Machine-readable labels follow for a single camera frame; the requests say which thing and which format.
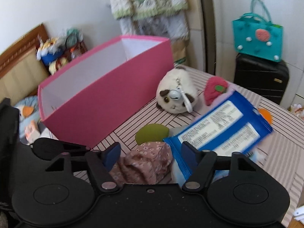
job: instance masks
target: orange plush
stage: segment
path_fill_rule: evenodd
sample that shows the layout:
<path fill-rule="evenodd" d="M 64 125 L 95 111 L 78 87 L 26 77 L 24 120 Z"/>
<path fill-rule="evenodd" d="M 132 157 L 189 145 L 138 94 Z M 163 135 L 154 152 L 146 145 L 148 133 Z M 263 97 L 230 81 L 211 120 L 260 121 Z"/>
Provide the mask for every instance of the orange plush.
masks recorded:
<path fill-rule="evenodd" d="M 20 121 L 29 117 L 34 111 L 34 107 L 31 106 L 20 105 L 17 108 L 19 109 Z"/>
<path fill-rule="evenodd" d="M 270 112 L 266 109 L 258 109 L 259 113 L 265 118 L 265 120 L 269 123 L 272 124 L 272 115 Z"/>

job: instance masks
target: white wall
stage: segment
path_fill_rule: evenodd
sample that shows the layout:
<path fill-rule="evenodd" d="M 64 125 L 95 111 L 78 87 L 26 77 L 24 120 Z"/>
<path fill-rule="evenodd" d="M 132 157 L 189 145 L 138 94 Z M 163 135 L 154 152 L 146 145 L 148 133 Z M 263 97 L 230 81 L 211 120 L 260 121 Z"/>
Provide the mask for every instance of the white wall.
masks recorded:
<path fill-rule="evenodd" d="M 297 91 L 304 70 L 304 0 L 263 0 L 272 21 L 284 27 L 283 59 L 290 81 L 281 106 L 287 108 Z M 216 74 L 233 81 L 234 37 L 231 22 L 249 12 L 251 0 L 213 0 L 216 23 Z"/>
<path fill-rule="evenodd" d="M 50 36 L 79 27 L 90 49 L 121 34 L 108 0 L 0 0 L 0 53 L 43 22 Z"/>

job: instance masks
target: pink floral cloth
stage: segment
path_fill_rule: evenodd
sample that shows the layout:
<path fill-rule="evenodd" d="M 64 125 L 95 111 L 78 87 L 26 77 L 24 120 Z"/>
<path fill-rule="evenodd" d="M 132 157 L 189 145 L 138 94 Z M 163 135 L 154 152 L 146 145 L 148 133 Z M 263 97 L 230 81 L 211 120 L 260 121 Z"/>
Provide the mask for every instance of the pink floral cloth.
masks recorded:
<path fill-rule="evenodd" d="M 165 142 L 147 142 L 136 146 L 122 157 L 110 171 L 111 176 L 122 185 L 157 184 L 169 172 L 173 159 L 171 148 Z"/>

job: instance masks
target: circular pad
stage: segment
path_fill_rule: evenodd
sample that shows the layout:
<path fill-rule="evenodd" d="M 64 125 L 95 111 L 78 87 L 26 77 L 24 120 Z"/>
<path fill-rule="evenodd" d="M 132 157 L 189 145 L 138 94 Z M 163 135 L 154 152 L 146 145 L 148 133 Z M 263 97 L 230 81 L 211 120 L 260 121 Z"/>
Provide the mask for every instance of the circular pad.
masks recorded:
<path fill-rule="evenodd" d="M 242 226 L 274 223 L 289 206 L 286 189 L 268 174 L 255 171 L 239 171 L 215 181 L 207 200 L 224 220 Z"/>
<path fill-rule="evenodd" d="M 15 191 L 17 215 L 34 226 L 61 226 L 73 222 L 93 205 L 91 185 L 71 174 L 49 172 Z"/>

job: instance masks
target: wooden headboard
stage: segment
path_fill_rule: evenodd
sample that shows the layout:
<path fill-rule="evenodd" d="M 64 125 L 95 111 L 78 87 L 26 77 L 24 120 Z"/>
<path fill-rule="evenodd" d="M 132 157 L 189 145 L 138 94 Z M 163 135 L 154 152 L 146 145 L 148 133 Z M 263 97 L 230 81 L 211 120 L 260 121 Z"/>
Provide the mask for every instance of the wooden headboard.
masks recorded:
<path fill-rule="evenodd" d="M 15 41 L 0 55 L 0 101 L 11 99 L 12 105 L 26 96 L 36 95 L 38 85 L 49 76 L 42 62 L 36 60 L 40 39 L 49 38 L 43 24 Z"/>

